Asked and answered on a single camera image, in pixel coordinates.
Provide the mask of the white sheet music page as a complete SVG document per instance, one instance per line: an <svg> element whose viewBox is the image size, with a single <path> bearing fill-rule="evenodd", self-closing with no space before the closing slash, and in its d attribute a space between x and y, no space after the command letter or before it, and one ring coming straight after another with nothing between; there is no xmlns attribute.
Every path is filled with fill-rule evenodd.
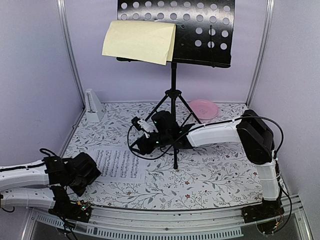
<svg viewBox="0 0 320 240"><path fill-rule="evenodd" d="M95 161L102 183L143 184L146 161L123 147L92 147L87 152Z"/></svg>

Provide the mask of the yellow sheet music page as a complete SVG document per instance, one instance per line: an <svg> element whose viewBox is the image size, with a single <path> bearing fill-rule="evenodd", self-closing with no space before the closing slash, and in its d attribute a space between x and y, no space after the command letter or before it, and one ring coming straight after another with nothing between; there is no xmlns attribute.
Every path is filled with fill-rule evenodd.
<svg viewBox="0 0 320 240"><path fill-rule="evenodd" d="M166 65L173 60L176 25L142 20L114 20L102 55Z"/></svg>

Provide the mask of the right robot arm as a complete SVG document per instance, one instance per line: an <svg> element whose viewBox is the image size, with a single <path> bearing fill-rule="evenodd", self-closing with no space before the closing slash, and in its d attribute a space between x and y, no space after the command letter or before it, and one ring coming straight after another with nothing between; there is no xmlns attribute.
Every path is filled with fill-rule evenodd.
<svg viewBox="0 0 320 240"><path fill-rule="evenodd" d="M170 112L155 113L149 125L145 120L134 117L132 126L143 135L129 145L129 150L143 158L156 148L193 149L220 143L240 143L246 158L256 165L262 185L262 203L258 213L269 218L278 210L282 195L279 184L279 151L275 147L273 131L265 123L266 117L258 116L253 110L246 110L242 116L207 124L190 123L178 125Z"/></svg>

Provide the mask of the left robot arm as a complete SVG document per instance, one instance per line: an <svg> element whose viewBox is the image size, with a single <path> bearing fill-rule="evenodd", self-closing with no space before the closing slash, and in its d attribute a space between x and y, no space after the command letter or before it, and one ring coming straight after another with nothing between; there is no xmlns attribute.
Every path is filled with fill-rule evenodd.
<svg viewBox="0 0 320 240"><path fill-rule="evenodd" d="M0 190L12 188L59 185L69 187L78 197L102 174L90 155L81 152L75 157L61 158L41 148L43 159L0 168Z"/></svg>

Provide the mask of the white metronome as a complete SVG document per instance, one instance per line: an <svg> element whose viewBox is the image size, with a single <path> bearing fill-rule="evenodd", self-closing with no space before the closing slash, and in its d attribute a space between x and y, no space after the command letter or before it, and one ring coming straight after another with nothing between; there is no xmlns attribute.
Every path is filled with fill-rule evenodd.
<svg viewBox="0 0 320 240"><path fill-rule="evenodd" d="M102 103L91 88L85 91L85 113L91 123L99 123L105 114Z"/></svg>

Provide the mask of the black perforated music stand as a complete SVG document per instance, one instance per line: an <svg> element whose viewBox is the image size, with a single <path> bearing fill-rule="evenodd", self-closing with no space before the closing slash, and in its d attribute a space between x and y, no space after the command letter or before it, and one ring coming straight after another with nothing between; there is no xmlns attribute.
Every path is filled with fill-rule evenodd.
<svg viewBox="0 0 320 240"><path fill-rule="evenodd" d="M233 0L119 0L119 20L173 23L176 25L171 67L171 88L147 116L168 111L176 120L176 101L180 99L196 122L200 119L177 89L177 65L191 64L213 68L231 66L234 30ZM178 149L173 148L173 168L178 168Z"/></svg>

